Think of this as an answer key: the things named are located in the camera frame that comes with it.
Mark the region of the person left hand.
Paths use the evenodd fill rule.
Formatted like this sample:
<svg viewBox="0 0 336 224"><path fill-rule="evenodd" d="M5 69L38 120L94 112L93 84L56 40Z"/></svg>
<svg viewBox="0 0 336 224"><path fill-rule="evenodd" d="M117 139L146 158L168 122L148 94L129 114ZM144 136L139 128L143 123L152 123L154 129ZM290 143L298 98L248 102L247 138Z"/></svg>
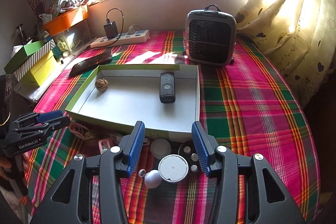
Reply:
<svg viewBox="0 0 336 224"><path fill-rule="evenodd" d="M9 160L6 157L1 156L0 157L0 176L4 178L5 180L8 180L9 178L7 174L5 173L6 168L11 168L11 162L9 162Z"/></svg>

